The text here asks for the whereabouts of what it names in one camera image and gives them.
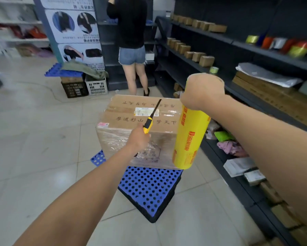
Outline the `yellow cling film roll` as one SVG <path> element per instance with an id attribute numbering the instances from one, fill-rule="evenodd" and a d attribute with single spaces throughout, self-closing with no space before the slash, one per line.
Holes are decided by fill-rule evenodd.
<path id="1" fill-rule="evenodd" d="M 178 169 L 192 166 L 211 117 L 182 105 L 172 162 Z"/>

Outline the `white blue picture poster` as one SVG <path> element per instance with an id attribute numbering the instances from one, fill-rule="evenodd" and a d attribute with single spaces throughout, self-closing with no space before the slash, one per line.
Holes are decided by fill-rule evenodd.
<path id="1" fill-rule="evenodd" d="M 33 0 L 58 63 L 75 60 L 104 71 L 93 0 Z"/>

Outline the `dark metal shelf unit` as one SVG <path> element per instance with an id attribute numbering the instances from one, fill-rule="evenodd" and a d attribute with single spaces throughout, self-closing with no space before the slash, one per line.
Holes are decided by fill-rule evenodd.
<path id="1" fill-rule="evenodd" d="M 212 33 L 180 24 L 165 15 L 157 16 L 158 28 L 165 37 L 158 39 L 161 67 L 185 86 L 189 74 L 209 72 L 197 63 L 170 49 L 169 34 L 185 39 L 191 49 L 215 57 L 217 76 L 225 82 L 226 93 L 258 111 L 307 131 L 307 118 L 290 108 L 279 110 L 250 91 L 232 82 L 239 63 L 252 63 L 266 70 L 307 81 L 307 56 L 292 58 L 276 49 L 261 49 L 245 43 L 249 35 L 276 35 L 307 41 L 307 0 L 176 0 L 176 15 L 227 26 L 225 33 Z"/>

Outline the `row of small cardboard boxes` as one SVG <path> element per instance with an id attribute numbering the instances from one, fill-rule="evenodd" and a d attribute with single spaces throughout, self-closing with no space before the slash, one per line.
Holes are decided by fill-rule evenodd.
<path id="1" fill-rule="evenodd" d="M 183 24 L 187 27 L 198 28 L 202 31 L 213 33 L 225 33 L 227 31 L 226 25 L 210 23 L 202 20 L 196 20 L 191 17 L 184 17 L 180 15 L 171 14 L 171 20 Z"/>
<path id="2" fill-rule="evenodd" d="M 181 42 L 180 40 L 177 40 L 175 38 L 168 37 L 167 45 L 171 49 L 180 53 L 186 59 L 190 59 L 193 62 L 198 63 L 202 67 L 212 67 L 215 62 L 215 57 L 209 56 L 204 52 L 191 51 L 190 45 L 186 45 L 184 42 Z"/>

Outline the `small white box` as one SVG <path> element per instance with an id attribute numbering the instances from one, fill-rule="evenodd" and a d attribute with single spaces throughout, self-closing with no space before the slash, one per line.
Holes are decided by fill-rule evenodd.
<path id="1" fill-rule="evenodd" d="M 261 182 L 266 180 L 266 177 L 262 174 L 259 169 L 252 170 L 244 173 L 244 178 L 248 182 L 249 186 L 257 186 Z"/>

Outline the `orange tape roll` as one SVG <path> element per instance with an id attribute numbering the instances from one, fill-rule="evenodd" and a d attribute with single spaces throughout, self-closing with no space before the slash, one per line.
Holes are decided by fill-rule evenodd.
<path id="1" fill-rule="evenodd" d="M 274 41 L 274 37 L 265 37 L 262 45 L 261 45 L 261 49 L 270 49 L 272 42 Z"/>

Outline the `pink cloth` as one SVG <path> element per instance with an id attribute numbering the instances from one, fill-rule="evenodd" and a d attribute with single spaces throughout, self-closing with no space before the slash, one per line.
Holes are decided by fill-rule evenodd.
<path id="1" fill-rule="evenodd" d="M 244 148 L 236 141 L 218 142 L 217 146 L 226 154 L 232 155 L 234 157 L 243 158 L 249 156 Z"/>

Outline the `blue perforated plastic pallet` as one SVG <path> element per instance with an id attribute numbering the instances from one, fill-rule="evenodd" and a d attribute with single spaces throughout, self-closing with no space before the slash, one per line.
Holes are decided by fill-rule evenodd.
<path id="1" fill-rule="evenodd" d="M 150 222 L 155 223 L 173 198 L 183 170 L 128 166 L 118 190 Z"/>

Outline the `black plastic crate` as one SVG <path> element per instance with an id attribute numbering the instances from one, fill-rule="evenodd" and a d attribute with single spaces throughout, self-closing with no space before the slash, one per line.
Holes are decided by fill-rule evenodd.
<path id="1" fill-rule="evenodd" d="M 85 97 L 89 95 L 87 85 L 85 82 L 73 82 L 73 83 L 63 83 L 61 85 L 65 91 L 68 99 Z"/>

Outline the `person's left forearm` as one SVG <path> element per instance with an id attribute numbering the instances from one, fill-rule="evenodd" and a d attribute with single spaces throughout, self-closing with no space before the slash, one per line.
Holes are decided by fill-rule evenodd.
<path id="1" fill-rule="evenodd" d="M 86 246 L 136 153 L 127 143 L 56 198 L 13 246 Z"/>

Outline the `yellow black utility knife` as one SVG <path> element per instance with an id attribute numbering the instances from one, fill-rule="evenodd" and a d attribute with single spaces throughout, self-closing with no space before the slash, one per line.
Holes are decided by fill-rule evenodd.
<path id="1" fill-rule="evenodd" d="M 143 125 L 143 131 L 145 134 L 148 134 L 151 127 L 152 127 L 152 124 L 153 124 L 153 117 L 155 115 L 155 112 L 157 110 L 157 108 L 159 107 L 159 104 L 161 102 L 162 99 L 159 99 L 158 103 L 156 104 L 154 110 L 152 111 L 151 115 L 148 117 L 147 121 L 145 122 L 145 124 Z"/>

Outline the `person's right hand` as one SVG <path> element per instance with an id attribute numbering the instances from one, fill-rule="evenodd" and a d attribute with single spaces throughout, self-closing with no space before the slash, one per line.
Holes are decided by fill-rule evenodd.
<path id="1" fill-rule="evenodd" d="M 207 113 L 210 110 L 210 105 L 225 95 L 224 81 L 208 73 L 191 74 L 187 78 L 186 86 L 195 88 L 195 109 L 192 109 L 195 111 Z"/>

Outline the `grey-green cloth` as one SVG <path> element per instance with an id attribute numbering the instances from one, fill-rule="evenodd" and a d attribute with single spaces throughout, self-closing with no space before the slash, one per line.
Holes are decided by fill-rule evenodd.
<path id="1" fill-rule="evenodd" d="M 107 71 L 105 70 L 99 71 L 99 70 L 92 69 L 86 64 L 78 62 L 74 59 L 69 62 L 64 62 L 62 64 L 61 70 L 83 72 L 97 80 L 104 80 L 104 79 L 109 78 L 109 74 Z"/>

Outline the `white paper packet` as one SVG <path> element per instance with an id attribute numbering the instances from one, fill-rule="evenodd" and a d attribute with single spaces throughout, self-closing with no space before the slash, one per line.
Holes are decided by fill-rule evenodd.
<path id="1" fill-rule="evenodd" d="M 223 165 L 230 177 L 242 176 L 246 171 L 256 167 L 250 157 L 229 159 Z"/>

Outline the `dark narrow shelf unit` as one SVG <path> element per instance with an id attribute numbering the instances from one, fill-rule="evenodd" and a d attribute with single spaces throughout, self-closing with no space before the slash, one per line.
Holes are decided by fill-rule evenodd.
<path id="1" fill-rule="evenodd" d="M 103 61 L 105 69 L 109 74 L 107 79 L 108 90 L 126 90 L 128 89 L 127 79 L 122 66 L 118 62 L 119 48 L 116 45 L 117 22 L 111 20 L 106 14 L 108 0 L 93 0 L 95 14 L 97 16 L 97 24 L 99 36 L 102 46 Z M 155 48 L 155 33 L 157 26 L 153 22 L 153 0 L 145 0 L 147 2 L 147 20 L 144 30 L 144 45 L 146 52 L 153 52 Z"/>

